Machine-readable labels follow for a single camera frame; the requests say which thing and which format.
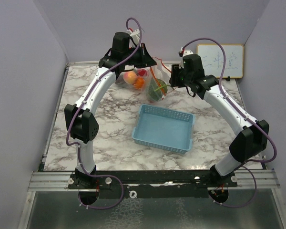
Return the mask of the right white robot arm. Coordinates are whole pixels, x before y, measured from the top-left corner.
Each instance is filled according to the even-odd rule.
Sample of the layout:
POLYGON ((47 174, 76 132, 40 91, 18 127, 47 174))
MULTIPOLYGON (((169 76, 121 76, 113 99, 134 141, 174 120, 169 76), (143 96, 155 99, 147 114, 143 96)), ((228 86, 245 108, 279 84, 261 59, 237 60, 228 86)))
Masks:
POLYGON ((266 149, 269 124, 248 114, 220 87, 215 76, 205 75, 199 55, 186 50, 181 56, 181 63, 172 65, 170 85, 184 87, 209 103, 235 134, 229 153, 211 168, 210 183, 219 187, 226 182, 227 175, 266 149))

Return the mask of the green netted melon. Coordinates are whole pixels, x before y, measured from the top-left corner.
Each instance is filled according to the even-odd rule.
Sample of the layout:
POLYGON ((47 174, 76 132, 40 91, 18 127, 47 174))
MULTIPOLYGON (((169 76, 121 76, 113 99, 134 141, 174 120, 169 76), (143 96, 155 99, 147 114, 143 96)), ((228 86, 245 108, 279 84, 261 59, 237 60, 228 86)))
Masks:
POLYGON ((161 101, 168 91, 166 82, 158 78, 152 78, 146 90, 146 98, 151 103, 161 101))

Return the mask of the clear zip bag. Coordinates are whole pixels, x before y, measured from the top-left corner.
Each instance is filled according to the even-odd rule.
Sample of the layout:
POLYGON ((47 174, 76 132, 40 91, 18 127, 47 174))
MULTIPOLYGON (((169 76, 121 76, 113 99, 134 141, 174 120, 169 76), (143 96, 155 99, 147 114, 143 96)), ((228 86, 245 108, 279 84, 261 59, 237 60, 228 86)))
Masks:
POLYGON ((121 88, 143 91, 146 87, 147 79, 148 72, 146 69, 134 68, 122 72, 115 81, 115 84, 121 88))

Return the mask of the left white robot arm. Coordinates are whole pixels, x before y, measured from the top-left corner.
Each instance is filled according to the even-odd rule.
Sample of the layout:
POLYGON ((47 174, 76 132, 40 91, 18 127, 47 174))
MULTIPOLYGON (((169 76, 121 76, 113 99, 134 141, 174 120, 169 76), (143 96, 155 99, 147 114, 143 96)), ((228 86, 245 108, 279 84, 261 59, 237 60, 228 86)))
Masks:
POLYGON ((67 138, 75 139, 77 146, 77 166, 75 171, 81 173, 79 182, 85 188, 94 186, 93 174, 96 165, 93 159, 93 140, 99 125, 94 117, 97 107, 109 87, 124 72, 127 65, 134 68, 146 68, 156 65, 141 42, 139 30, 116 32, 112 47, 99 61, 97 73, 84 94, 75 102, 64 108, 67 138))

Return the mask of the pink yellow peach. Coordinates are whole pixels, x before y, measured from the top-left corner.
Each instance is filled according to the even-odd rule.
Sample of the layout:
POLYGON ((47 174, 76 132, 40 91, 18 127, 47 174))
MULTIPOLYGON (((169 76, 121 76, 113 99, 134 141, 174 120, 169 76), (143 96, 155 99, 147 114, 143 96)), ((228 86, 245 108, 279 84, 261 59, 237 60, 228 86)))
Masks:
POLYGON ((123 80, 130 85, 133 85, 137 79, 137 74, 134 71, 125 72, 123 75, 123 80))

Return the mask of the red tomato fruit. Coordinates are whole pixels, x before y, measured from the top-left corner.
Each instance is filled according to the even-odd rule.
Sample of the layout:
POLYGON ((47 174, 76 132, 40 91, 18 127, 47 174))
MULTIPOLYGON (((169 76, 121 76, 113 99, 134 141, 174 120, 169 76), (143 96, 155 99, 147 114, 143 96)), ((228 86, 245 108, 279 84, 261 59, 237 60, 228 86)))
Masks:
POLYGON ((140 77, 146 77, 147 71, 145 69, 137 69, 137 75, 140 77))

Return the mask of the orange fruit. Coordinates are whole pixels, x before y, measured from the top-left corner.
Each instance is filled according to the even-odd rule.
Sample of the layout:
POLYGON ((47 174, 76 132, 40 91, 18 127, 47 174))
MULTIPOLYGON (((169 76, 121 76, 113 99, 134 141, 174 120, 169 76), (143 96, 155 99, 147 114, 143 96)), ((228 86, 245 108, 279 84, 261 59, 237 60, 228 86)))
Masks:
POLYGON ((141 90, 143 88, 145 84, 145 79, 142 77, 138 77, 135 81, 135 83, 133 84, 133 87, 137 90, 141 90))

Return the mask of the clear bag orange zipper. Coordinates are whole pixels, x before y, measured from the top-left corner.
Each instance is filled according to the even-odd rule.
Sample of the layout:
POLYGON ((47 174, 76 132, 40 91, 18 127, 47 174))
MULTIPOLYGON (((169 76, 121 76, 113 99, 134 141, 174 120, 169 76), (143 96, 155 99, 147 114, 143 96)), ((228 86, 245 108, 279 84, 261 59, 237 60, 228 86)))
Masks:
POLYGON ((144 85, 144 95, 148 102, 162 101, 174 88, 170 86, 171 67, 165 65, 161 58, 153 57, 155 66, 147 69, 147 78, 144 85))

